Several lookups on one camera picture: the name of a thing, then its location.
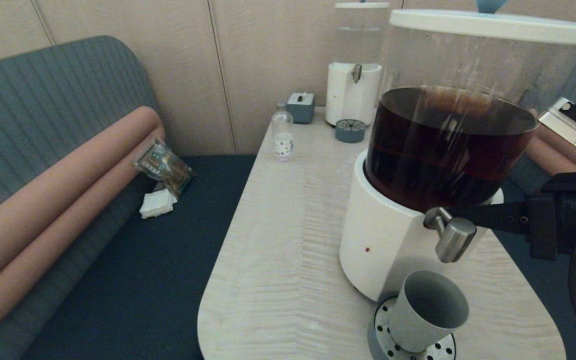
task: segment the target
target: table top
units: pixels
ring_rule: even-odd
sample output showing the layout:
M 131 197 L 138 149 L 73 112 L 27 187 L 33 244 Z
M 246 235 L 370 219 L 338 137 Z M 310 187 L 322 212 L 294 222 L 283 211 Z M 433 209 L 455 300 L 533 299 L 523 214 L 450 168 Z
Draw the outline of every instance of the table top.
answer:
M 212 359 L 372 359 L 368 325 L 377 303 L 339 263 L 355 159 L 315 110 L 293 126 L 295 153 L 273 155 L 266 132 L 198 315 L 199 346 Z M 468 298 L 455 331 L 458 359 L 565 359 L 560 333 L 492 231 L 448 275 Z

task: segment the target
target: snack bag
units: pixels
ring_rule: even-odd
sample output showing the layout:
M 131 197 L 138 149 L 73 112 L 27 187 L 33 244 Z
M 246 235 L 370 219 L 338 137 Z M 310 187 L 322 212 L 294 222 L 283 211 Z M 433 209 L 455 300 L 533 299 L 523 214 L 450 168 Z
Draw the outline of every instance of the snack bag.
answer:
M 195 176 L 193 169 L 158 137 L 153 139 L 152 145 L 139 153 L 132 166 L 146 173 L 149 178 L 164 183 L 177 198 Z

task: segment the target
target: gray plastic cup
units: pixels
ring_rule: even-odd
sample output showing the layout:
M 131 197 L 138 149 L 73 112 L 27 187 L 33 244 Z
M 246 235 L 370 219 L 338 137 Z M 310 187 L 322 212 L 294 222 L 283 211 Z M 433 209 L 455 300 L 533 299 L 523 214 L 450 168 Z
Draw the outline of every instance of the gray plastic cup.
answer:
M 420 353 L 466 323 L 468 301 L 461 289 L 434 271 L 409 273 L 388 319 L 392 339 Z

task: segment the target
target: white napkin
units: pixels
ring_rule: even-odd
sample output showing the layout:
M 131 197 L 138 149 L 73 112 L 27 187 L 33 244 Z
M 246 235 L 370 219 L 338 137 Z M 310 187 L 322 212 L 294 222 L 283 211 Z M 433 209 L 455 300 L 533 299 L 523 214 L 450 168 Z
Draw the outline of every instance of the white napkin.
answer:
M 172 211 L 177 198 L 168 189 L 162 189 L 143 196 L 143 204 L 139 212 L 142 219 L 158 217 Z

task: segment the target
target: drip tray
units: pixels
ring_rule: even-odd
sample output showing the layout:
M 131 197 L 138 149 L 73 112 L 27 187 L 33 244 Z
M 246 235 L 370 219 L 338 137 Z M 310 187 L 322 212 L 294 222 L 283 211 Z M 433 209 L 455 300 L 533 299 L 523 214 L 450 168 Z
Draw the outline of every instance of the drip tray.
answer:
M 380 303 L 373 321 L 368 327 L 368 346 L 375 360 L 454 360 L 457 357 L 455 337 L 452 333 L 421 352 L 409 352 L 391 337 L 388 328 L 388 309 L 394 308 L 397 296 Z

